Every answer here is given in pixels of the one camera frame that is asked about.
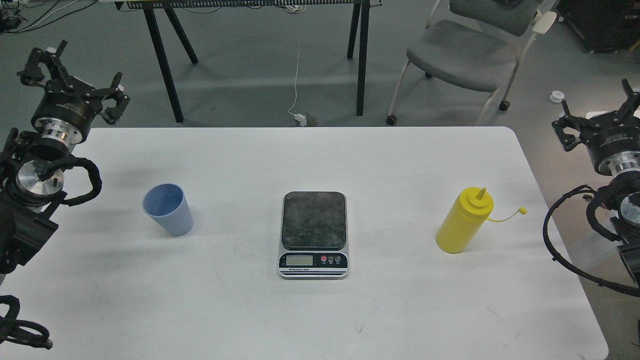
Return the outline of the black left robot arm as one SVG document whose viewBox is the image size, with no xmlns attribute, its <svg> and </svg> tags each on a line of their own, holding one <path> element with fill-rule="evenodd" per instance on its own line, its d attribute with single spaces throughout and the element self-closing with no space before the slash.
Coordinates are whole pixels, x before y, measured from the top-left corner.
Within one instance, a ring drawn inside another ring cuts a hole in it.
<svg viewBox="0 0 640 360">
<path fill-rule="evenodd" d="M 35 47 L 17 73 L 21 84 L 42 88 L 32 116 L 33 131 L 10 130 L 1 151 L 1 276 L 29 262 L 58 229 L 51 216 L 61 205 L 75 207 L 102 190 L 93 161 L 73 155 L 85 142 L 97 116 L 108 125 L 130 102 L 118 72 L 106 88 L 70 75 L 57 48 Z"/>
</svg>

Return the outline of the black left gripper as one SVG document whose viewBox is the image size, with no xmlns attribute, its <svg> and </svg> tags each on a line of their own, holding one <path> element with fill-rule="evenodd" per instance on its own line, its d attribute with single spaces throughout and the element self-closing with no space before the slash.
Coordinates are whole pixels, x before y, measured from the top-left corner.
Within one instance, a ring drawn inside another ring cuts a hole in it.
<svg viewBox="0 0 640 360">
<path fill-rule="evenodd" d="M 23 70 L 17 75 L 21 84 L 42 88 L 45 92 L 32 116 L 32 127 L 44 133 L 56 125 L 66 132 L 69 144 L 80 144 L 89 137 L 96 116 L 107 125 L 116 125 L 131 98 L 121 86 L 121 71 L 114 75 L 107 88 L 96 89 L 73 79 L 61 61 L 67 44 L 63 39 L 55 50 L 32 48 Z"/>
</svg>

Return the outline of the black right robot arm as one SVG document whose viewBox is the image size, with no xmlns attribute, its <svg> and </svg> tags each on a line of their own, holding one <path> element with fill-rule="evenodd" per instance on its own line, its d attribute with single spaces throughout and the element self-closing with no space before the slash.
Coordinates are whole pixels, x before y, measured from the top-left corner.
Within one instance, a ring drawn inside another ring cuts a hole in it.
<svg viewBox="0 0 640 360">
<path fill-rule="evenodd" d="M 639 92 L 627 79 L 621 81 L 626 100 L 615 111 L 585 118 L 574 116 L 567 102 L 561 102 L 562 116 L 551 127 L 564 151 L 578 145 L 587 149 L 594 171 L 611 177 L 606 185 L 594 189 L 587 184 L 563 194 L 548 210 L 542 223 L 542 239 L 551 258 L 574 274 L 599 287 L 638 297 L 639 292 L 639 196 L 640 196 L 640 128 L 635 115 Z M 633 285 L 624 285 L 594 276 L 569 262 L 553 246 L 548 227 L 553 212 L 567 199 L 582 195 L 586 200 L 585 217 L 590 228 L 602 238 L 615 243 L 618 254 Z"/>
</svg>

